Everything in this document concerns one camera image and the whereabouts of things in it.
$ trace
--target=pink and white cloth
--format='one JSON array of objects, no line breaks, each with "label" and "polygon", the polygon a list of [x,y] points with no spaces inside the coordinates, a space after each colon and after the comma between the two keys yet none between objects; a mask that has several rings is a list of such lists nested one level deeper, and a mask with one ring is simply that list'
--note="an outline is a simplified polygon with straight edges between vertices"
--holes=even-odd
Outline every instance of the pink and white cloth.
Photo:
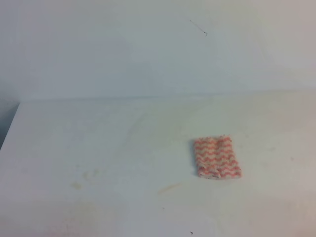
[{"label": "pink and white cloth", "polygon": [[197,172],[207,179],[241,177],[241,168],[229,136],[198,138],[194,141]]}]

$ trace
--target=white tabletop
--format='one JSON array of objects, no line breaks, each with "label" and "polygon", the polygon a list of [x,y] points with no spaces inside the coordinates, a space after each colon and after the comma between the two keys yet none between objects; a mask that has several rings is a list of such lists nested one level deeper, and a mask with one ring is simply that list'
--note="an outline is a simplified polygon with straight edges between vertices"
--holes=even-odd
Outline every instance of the white tabletop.
[{"label": "white tabletop", "polygon": [[[241,179],[196,176],[192,140],[220,134]],[[314,237],[315,135],[312,91],[22,103],[1,236]]]}]

